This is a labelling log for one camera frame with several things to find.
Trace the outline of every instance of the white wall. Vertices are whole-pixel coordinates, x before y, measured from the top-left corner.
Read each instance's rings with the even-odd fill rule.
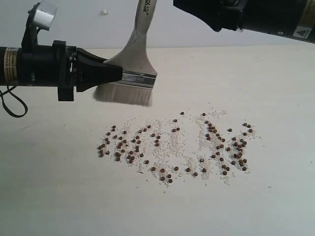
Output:
[[[19,46],[27,11],[40,0],[0,1],[0,46]],[[47,0],[58,7],[49,32],[41,32],[40,44],[54,39],[84,48],[120,48],[129,38],[138,0]],[[106,8],[110,15],[102,16]],[[201,20],[159,0],[148,47],[204,47],[301,43],[291,39],[244,31],[213,32]]]

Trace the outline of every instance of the white tabletop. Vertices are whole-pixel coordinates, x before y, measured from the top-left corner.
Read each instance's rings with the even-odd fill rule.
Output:
[[[118,52],[91,51],[106,58]],[[64,103],[56,88],[17,88],[30,111],[15,119],[0,110],[0,235],[314,234],[314,55],[313,45],[151,49],[158,77],[150,108],[95,101],[94,89]],[[174,118],[181,131],[171,134]],[[222,151],[231,168],[222,179],[198,125],[205,119],[225,145],[246,130],[243,122],[253,125],[245,138],[248,170]],[[128,130],[128,140],[148,124],[161,132],[159,149],[143,136],[150,160],[143,174],[124,158],[98,157],[113,124]],[[184,171],[189,157],[197,177]],[[154,162],[168,172],[180,167],[168,187],[150,172]]]

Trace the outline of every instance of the white surface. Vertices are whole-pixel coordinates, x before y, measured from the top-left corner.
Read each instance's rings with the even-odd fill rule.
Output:
[[[0,114],[0,235],[312,235],[314,52],[151,49],[158,71],[151,108],[96,102],[93,89],[74,103],[57,102],[55,88],[16,89],[30,113]],[[223,132],[247,119],[263,138],[247,149],[251,174],[235,172],[230,186],[218,176],[188,178],[164,194],[151,175],[96,155],[106,126],[175,118],[182,110],[197,115],[208,102],[228,112],[217,122]]]
[[[25,31],[27,12],[40,0],[6,0],[0,3],[0,47],[18,47]],[[138,0],[47,0],[58,7],[49,32],[39,43],[53,40],[84,48],[121,48],[129,39]],[[106,8],[111,14],[104,16]],[[304,44],[277,36],[244,31],[216,33],[201,20],[159,0],[148,35],[148,47],[205,47],[268,44]]]

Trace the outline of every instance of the white paintbrush handle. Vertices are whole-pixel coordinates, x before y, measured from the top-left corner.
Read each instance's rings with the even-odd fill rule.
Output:
[[[134,22],[134,28],[137,34],[147,34],[156,4],[157,0],[139,0]]]

